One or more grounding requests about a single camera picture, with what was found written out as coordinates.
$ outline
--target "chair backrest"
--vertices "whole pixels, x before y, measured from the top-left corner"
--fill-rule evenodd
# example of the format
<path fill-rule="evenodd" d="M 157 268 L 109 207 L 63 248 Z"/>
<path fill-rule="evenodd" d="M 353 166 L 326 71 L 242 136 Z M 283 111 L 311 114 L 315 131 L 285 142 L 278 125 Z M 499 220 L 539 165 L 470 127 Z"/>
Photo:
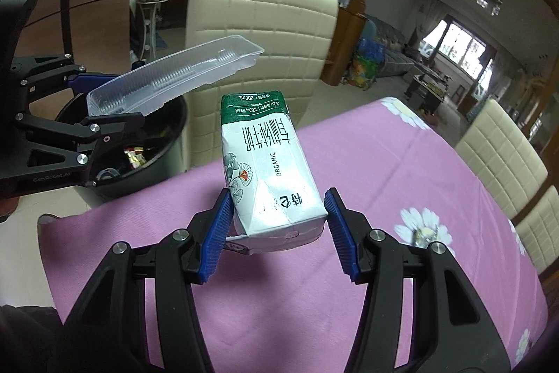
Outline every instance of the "chair backrest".
<path fill-rule="evenodd" d="M 296 126 L 320 78 L 336 18 L 337 0 L 188 0 L 187 47 L 240 34 L 265 51 L 254 67 L 186 94 L 187 166 L 221 158 L 225 94 L 280 90 Z"/>
<path fill-rule="evenodd" d="M 559 194 L 555 186 L 543 194 L 516 232 L 538 273 L 559 257 Z"/>
<path fill-rule="evenodd" d="M 538 153 L 493 99 L 487 100 L 455 150 L 508 218 L 519 213 L 547 177 Z"/>

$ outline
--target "pink tablecloth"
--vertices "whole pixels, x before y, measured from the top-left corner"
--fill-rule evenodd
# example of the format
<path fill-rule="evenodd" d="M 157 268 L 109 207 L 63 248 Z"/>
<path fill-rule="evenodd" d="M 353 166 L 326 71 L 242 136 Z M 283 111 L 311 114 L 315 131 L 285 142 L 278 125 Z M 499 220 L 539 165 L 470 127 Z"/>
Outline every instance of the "pink tablecloth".
<path fill-rule="evenodd" d="M 396 99 L 304 128 L 299 138 L 322 194 L 337 187 L 348 208 L 403 242 L 415 229 L 437 231 L 479 292 L 514 366 L 542 333 L 546 302 L 514 229 L 454 150 Z M 222 163 L 210 163 L 41 225 L 41 255 L 61 317 L 114 242 L 157 243 L 210 208 L 223 186 Z M 328 228 L 316 242 L 286 252 L 225 251 L 209 282 L 194 288 L 210 356 L 224 373 L 343 371 L 365 293 L 342 273 Z M 410 299 L 407 286 L 398 365 L 409 353 Z M 153 300 L 153 293 L 146 297 L 150 355 L 160 364 Z"/>

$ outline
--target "bolt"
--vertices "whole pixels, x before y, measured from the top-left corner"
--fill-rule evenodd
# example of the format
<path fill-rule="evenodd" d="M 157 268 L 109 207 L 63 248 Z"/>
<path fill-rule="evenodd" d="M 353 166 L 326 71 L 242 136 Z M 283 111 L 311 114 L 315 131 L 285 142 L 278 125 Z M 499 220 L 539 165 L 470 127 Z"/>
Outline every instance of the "bolt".
<path fill-rule="evenodd" d="M 121 253 L 126 252 L 127 248 L 128 247 L 125 242 L 117 242 L 116 244 L 113 245 L 112 252 L 116 253 L 117 255 L 120 255 Z"/>
<path fill-rule="evenodd" d="M 431 244 L 431 250 L 433 250 L 433 252 L 440 255 L 440 254 L 443 254 L 444 252 L 446 252 L 447 248 L 441 242 L 433 242 Z"/>
<path fill-rule="evenodd" d="M 379 229 L 373 229 L 370 233 L 369 236 L 371 237 L 371 239 L 373 239 L 373 241 L 383 241 L 386 239 L 386 233 L 384 231 L 381 231 Z"/>
<path fill-rule="evenodd" d="M 190 236 L 190 234 L 186 229 L 178 229 L 173 233 L 173 239 L 179 242 L 186 241 L 188 236 Z"/>
<path fill-rule="evenodd" d="M 87 155 L 86 155 L 86 154 L 80 153 L 80 154 L 78 155 L 77 160 L 78 160 L 78 163 L 79 163 L 80 165 L 85 165 L 85 164 L 88 162 L 89 159 L 87 158 Z"/>

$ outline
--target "clear plastic tray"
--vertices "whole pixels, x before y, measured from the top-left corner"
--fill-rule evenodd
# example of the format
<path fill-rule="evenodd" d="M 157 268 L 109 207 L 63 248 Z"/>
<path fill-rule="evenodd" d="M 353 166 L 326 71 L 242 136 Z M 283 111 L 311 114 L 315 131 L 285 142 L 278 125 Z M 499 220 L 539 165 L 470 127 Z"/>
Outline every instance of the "clear plastic tray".
<path fill-rule="evenodd" d="M 142 113 L 169 100 L 256 64 L 264 49 L 241 36 L 219 38 L 162 57 L 97 87 L 87 94 L 90 116 Z"/>

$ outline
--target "trash can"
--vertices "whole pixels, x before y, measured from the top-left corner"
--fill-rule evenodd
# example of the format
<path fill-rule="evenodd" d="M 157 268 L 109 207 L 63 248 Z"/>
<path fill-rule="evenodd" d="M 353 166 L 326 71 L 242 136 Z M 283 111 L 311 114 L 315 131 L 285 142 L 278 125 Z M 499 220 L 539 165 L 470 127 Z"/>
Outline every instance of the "trash can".
<path fill-rule="evenodd" d="M 86 95 L 79 94 L 66 104 L 56 120 L 75 124 L 86 116 Z M 97 156 L 89 176 L 95 185 L 75 187 L 76 191 L 90 207 L 97 207 L 183 173 L 181 132 L 186 120 L 184 97 L 167 102 L 146 116 L 144 126 L 139 131 L 126 135 L 110 150 Z M 136 154 L 142 155 L 140 162 Z"/>

